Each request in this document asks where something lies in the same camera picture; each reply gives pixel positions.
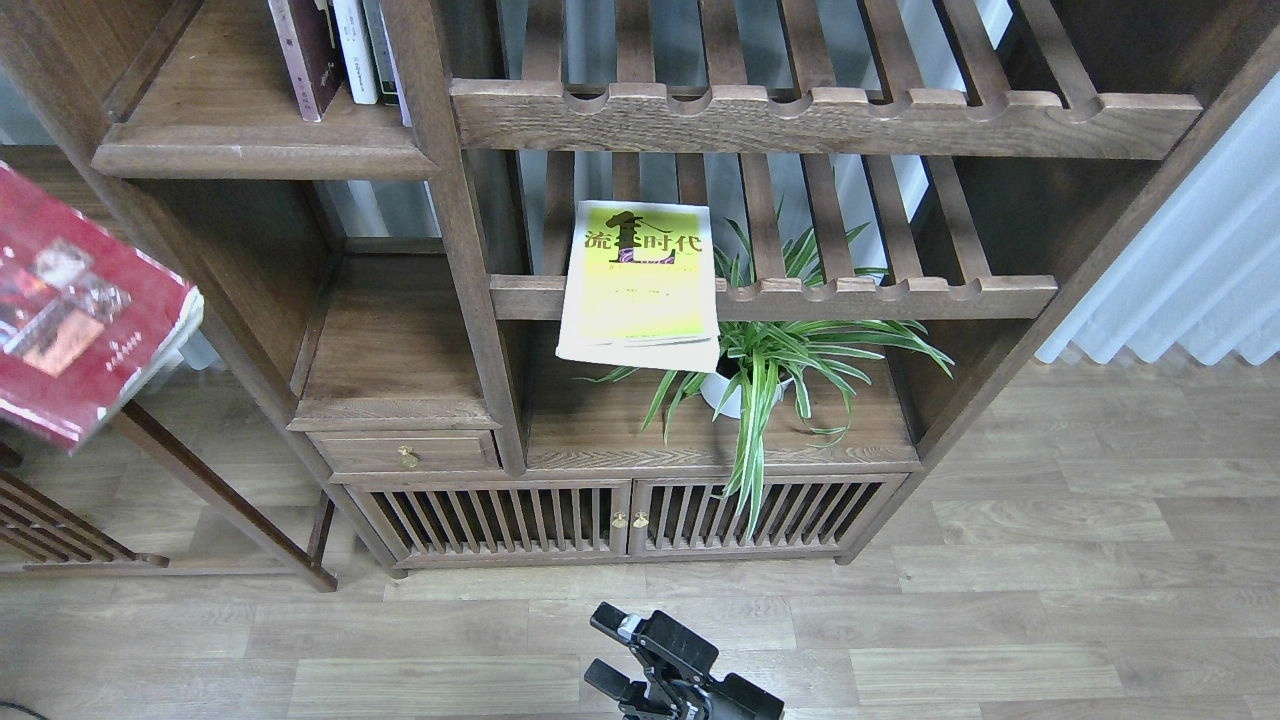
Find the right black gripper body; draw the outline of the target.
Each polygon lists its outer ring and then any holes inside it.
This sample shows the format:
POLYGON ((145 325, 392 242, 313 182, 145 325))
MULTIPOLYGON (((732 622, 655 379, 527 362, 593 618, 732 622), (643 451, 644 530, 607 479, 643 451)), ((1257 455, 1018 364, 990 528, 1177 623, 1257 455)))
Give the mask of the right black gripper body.
POLYGON ((745 678, 731 673, 722 682, 700 685, 669 683, 675 697, 660 700, 645 682, 626 683, 618 707, 626 719, 782 719, 785 702, 745 678))

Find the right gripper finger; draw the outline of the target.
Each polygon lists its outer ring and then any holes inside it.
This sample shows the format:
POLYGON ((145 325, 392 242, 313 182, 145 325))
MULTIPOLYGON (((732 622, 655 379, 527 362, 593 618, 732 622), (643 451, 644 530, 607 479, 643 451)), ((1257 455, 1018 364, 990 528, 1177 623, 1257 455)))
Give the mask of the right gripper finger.
POLYGON ((625 612, 602 602, 590 625, 630 648, 646 667, 672 669, 687 682, 703 683, 718 657, 718 648, 662 611, 649 618, 625 612))
POLYGON ((620 706, 634 706, 641 697, 641 684, 600 659, 594 659, 584 673, 584 680, 620 706))

